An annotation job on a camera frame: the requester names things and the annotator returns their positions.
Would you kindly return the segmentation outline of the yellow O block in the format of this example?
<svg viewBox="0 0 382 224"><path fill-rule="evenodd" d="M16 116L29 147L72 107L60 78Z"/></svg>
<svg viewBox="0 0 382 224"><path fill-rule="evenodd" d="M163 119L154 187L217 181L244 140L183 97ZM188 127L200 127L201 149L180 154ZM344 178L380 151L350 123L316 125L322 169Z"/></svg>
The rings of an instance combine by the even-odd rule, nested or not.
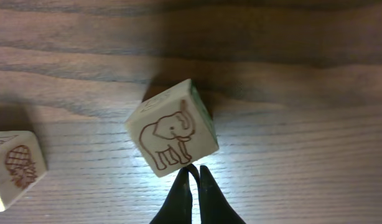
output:
<svg viewBox="0 0 382 224"><path fill-rule="evenodd" d="M7 210L47 173L32 131L0 131L0 212Z"/></svg>

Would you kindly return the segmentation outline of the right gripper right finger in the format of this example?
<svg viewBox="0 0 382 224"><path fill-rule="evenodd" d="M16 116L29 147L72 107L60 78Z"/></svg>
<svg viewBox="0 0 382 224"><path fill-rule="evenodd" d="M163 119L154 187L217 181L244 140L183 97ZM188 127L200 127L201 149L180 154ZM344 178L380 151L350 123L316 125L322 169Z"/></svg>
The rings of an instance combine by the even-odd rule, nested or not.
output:
<svg viewBox="0 0 382 224"><path fill-rule="evenodd" d="M227 202L207 166L200 166L198 199L201 224L245 224Z"/></svg>

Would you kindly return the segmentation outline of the green R block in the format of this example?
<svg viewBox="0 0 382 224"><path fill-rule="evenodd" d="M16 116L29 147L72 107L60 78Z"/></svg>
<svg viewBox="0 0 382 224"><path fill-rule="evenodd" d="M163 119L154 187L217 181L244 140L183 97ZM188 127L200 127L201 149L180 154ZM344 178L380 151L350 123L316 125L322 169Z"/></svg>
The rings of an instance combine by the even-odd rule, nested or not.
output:
<svg viewBox="0 0 382 224"><path fill-rule="evenodd" d="M125 128L158 177L219 149L212 117L191 79L142 102Z"/></svg>

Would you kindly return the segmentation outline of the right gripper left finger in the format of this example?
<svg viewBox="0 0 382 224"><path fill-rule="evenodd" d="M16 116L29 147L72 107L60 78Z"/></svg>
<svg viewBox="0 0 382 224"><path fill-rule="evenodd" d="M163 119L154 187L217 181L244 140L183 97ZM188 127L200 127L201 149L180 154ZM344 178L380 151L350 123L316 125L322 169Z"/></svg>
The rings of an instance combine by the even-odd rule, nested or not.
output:
<svg viewBox="0 0 382 224"><path fill-rule="evenodd" d="M191 224L192 200L189 170L181 168L161 209L150 224Z"/></svg>

